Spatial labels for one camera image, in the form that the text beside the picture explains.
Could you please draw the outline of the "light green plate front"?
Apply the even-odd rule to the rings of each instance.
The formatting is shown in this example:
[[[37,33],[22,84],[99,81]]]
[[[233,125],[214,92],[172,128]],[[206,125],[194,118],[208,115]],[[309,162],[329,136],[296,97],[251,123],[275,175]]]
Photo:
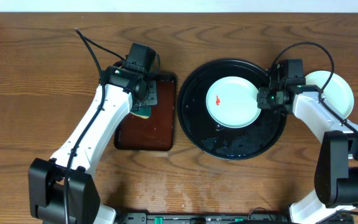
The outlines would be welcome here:
[[[319,70],[311,72],[306,76],[307,85],[316,85],[322,89],[331,72]],[[328,101],[347,118],[354,107],[354,95],[349,84],[337,74],[333,74],[328,85],[323,90]]]

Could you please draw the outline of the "light green plate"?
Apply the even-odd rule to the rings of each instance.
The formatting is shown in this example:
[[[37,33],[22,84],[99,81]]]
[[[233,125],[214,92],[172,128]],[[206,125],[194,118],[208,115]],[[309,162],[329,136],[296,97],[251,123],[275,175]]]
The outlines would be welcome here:
[[[306,76],[307,85],[316,85],[322,89],[331,72],[319,70],[311,72]],[[354,107],[354,95],[349,84],[337,74],[333,74],[328,85],[323,90],[328,101],[347,118]]]
[[[214,82],[206,94],[206,108],[218,124],[227,128],[243,128],[260,115],[258,89],[241,77],[224,77]]]

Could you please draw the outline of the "green scouring sponge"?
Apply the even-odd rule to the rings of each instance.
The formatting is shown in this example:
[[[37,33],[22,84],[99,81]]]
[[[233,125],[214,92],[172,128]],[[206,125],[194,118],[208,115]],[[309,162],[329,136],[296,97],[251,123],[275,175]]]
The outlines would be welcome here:
[[[150,106],[136,106],[135,108],[131,109],[130,113],[142,119],[148,119],[151,116],[152,109]]]

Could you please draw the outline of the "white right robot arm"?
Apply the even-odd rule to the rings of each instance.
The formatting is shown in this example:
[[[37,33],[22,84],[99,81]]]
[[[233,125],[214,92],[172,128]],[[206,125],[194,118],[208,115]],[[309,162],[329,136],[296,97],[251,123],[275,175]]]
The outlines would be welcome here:
[[[340,213],[358,215],[358,125],[343,117],[315,85],[259,88],[257,106],[293,114],[321,143],[314,190],[290,205],[291,222],[324,223]]]

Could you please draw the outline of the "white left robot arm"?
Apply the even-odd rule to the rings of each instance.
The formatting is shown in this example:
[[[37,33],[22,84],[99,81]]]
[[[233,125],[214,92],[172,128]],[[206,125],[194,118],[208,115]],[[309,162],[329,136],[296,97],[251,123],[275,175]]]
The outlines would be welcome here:
[[[120,122],[145,101],[157,74],[135,65],[101,72],[94,99],[81,121],[50,159],[34,159],[28,170],[32,217],[44,223],[114,223],[117,212],[103,205],[93,177]]]

